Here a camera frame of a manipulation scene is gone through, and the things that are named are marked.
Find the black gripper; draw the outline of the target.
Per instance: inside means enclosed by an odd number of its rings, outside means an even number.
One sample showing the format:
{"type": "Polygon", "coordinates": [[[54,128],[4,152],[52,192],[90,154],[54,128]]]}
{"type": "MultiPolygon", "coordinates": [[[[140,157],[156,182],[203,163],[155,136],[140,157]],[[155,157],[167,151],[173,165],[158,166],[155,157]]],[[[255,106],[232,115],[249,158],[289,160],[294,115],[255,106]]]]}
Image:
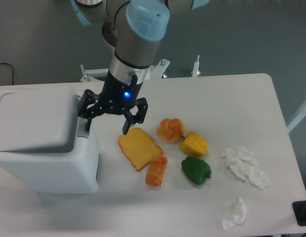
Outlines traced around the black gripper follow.
{"type": "Polygon", "coordinates": [[[124,115],[126,121],[122,132],[126,135],[129,128],[136,123],[144,122],[148,104],[146,98],[138,98],[142,86],[138,82],[138,76],[132,73],[129,83],[116,79],[109,71],[101,93],[95,94],[86,89],[77,106],[79,117],[87,119],[85,130],[89,131],[93,118],[106,114],[124,115]],[[136,106],[137,112],[133,115],[130,110],[136,106]]]}

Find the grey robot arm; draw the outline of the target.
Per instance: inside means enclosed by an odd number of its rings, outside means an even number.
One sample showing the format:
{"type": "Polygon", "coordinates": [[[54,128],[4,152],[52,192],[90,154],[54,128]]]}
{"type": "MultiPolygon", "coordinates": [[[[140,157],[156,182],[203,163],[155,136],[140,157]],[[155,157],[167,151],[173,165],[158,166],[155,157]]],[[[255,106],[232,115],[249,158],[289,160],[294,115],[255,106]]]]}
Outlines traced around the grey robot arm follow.
{"type": "Polygon", "coordinates": [[[102,36],[114,49],[102,91],[87,89],[79,102],[78,116],[91,121],[103,114],[123,115],[123,133],[142,123],[148,109],[138,94],[170,16],[195,10],[205,0],[74,0],[71,2],[83,25],[102,23],[102,36]]]}

